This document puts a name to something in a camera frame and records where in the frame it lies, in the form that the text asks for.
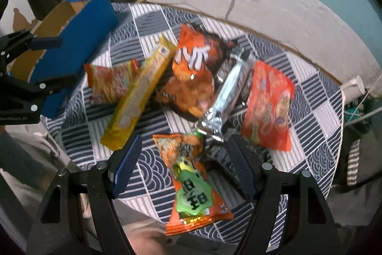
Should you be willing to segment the blue cardboard box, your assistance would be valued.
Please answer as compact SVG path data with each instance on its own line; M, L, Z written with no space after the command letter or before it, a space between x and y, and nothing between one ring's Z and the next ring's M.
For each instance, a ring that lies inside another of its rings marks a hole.
M67 75L78 77L117 23L110 0L63 0L34 32L30 31L39 38L60 37L62 46L28 50L9 64L1 63L1 76L13 76L29 83ZM42 99L40 117L54 117L74 85Z

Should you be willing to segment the orange fries snack bag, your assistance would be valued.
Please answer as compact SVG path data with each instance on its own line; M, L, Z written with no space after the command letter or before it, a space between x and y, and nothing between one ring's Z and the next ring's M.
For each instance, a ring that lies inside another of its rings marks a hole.
M92 105L118 103L131 89L140 73L136 59L111 68L85 64L84 69L87 73L87 83L92 89Z

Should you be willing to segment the long yellow cracker pack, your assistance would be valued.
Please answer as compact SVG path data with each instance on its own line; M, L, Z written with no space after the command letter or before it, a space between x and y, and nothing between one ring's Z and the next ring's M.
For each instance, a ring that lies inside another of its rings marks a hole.
M159 80L173 60L176 46L161 36L154 52L143 63L132 88L120 99L100 143L111 151L122 149L143 113Z

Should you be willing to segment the orange green snack bag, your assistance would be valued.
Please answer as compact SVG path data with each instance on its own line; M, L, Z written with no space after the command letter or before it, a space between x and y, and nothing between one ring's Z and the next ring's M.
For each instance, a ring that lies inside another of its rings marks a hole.
M174 205L166 224L167 235L176 236L217 221L234 219L226 202L207 182L207 171L199 160L204 151L200 134L154 134L152 138L175 188Z

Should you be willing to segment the red snack bag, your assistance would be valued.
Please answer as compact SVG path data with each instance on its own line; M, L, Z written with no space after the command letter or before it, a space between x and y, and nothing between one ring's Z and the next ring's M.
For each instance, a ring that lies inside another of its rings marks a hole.
M285 74L256 61L242 135L255 145L289 152L288 115L294 94L295 85Z

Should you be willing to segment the silver black snack pack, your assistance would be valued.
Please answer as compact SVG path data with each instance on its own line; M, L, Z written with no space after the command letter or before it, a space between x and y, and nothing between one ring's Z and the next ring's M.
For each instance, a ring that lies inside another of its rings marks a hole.
M198 133L211 136L218 142L224 141L223 127L247 81L255 55L250 50L239 49L231 53L230 59L236 63L224 80L215 102L195 123Z

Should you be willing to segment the large orange snack bag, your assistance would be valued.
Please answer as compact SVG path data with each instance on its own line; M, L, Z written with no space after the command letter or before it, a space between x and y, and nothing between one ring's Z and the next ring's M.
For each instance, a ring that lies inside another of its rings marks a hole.
M172 61L172 77L155 100L195 122L216 99L215 74L229 59L236 39L224 39L201 26L182 24Z

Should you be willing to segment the navy white patterned tablecloth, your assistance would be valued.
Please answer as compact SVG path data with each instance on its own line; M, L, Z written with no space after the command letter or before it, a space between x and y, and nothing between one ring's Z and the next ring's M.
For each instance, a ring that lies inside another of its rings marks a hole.
M289 110L291 150L259 149L259 154L283 172L309 170L324 195L329 193L343 137L343 94L340 87L313 65L273 42L215 19L159 5L112 3L118 23L98 45L90 62L105 67L136 59L143 63L161 36L179 39L182 24L196 24L239 46L283 72L295 85ZM80 169L106 160L111 151L100 143L113 113L111 105L92 105L84 73L69 91L54 117L45 117L48 132ZM123 223L149 220L163 227L170 219L175 189L152 136L185 133L192 122L169 107L150 100L137 123L143 150L127 189L115 201Z

